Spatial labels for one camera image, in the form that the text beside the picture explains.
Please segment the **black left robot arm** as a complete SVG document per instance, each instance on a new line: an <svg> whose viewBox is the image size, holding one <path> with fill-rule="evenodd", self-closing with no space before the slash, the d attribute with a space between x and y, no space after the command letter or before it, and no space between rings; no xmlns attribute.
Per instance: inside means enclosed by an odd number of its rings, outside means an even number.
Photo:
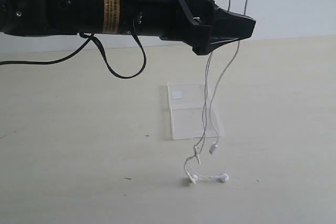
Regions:
<svg viewBox="0 0 336 224"><path fill-rule="evenodd" d="M199 56L250 38L255 24L213 0L1 0L8 35L134 34L183 42Z"/></svg>

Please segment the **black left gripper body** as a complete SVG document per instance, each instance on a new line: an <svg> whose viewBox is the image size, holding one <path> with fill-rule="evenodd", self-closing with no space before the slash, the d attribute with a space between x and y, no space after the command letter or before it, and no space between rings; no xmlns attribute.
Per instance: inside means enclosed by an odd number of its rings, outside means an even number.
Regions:
<svg viewBox="0 0 336 224"><path fill-rule="evenodd" d="M180 41L197 55L214 50L211 32L218 7L213 0L120 0L119 33Z"/></svg>

